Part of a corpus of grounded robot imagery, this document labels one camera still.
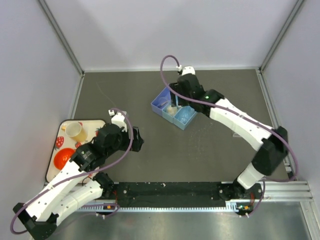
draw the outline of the orange bowl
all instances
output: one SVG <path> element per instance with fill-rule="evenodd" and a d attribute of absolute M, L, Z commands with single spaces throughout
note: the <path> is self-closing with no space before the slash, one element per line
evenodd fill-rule
<path fill-rule="evenodd" d="M 72 148 L 61 149 L 54 156 L 54 159 L 53 159 L 54 166 L 59 170 L 63 169 L 64 166 L 66 165 L 67 161 L 70 159 L 72 154 L 74 154 L 75 152 L 76 152 L 76 150 L 74 150 Z"/>

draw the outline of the floor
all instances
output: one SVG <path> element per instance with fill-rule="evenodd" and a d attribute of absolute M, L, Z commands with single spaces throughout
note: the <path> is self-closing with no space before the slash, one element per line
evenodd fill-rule
<path fill-rule="evenodd" d="M 254 215 L 212 212 L 119 212 L 100 217 L 74 213 L 49 240 L 311 240 L 300 203 L 263 203 Z"/>
<path fill-rule="evenodd" d="M 202 70 L 196 72 L 205 90 L 215 89 L 237 108 L 271 125 L 266 103 L 254 69 Z M 175 71 L 165 72 L 168 82 Z M 163 90 L 158 71 L 86 73 L 75 119 L 110 122 L 108 109 L 127 111 L 132 125 L 145 140 L 140 152 L 130 152 L 108 169 L 115 182 L 218 182 L 233 181 L 251 162 L 255 151 L 230 129 L 198 114 L 181 130 L 151 110 L 151 102 Z M 106 164 L 123 152 L 111 156 Z M 282 163 L 274 178 L 287 178 Z"/>

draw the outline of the white wall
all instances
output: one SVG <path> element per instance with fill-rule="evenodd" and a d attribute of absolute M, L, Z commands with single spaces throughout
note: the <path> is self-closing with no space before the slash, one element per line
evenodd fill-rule
<path fill-rule="evenodd" d="M 0 238 L 22 240 L 12 208 L 41 190 L 80 77 L 36 0 L 2 1 L 0 23 Z"/>
<path fill-rule="evenodd" d="M 265 71 L 300 176 L 320 210 L 320 1 L 307 0 Z"/>
<path fill-rule="evenodd" d="M 297 0 L 46 0 L 81 67 L 259 67 Z"/>

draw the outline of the blue box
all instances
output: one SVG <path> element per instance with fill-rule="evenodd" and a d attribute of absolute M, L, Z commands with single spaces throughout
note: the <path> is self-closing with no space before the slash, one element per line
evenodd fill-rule
<path fill-rule="evenodd" d="M 174 116 L 172 116 L 167 113 L 167 109 L 170 106 L 171 96 L 168 88 L 163 89 L 163 91 L 160 92 L 160 94 L 151 103 L 152 111 L 182 130 L 185 130 L 191 123 L 192 119 L 197 115 L 197 112 L 192 107 L 184 106 L 178 107 L 178 111 Z"/>

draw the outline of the yellow cup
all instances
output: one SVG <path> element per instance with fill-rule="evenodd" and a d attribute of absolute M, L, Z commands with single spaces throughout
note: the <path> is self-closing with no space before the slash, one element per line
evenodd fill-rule
<path fill-rule="evenodd" d="M 65 134 L 78 143 L 84 142 L 87 139 L 87 133 L 79 122 L 72 122 L 67 126 L 62 126 L 61 129 Z"/>

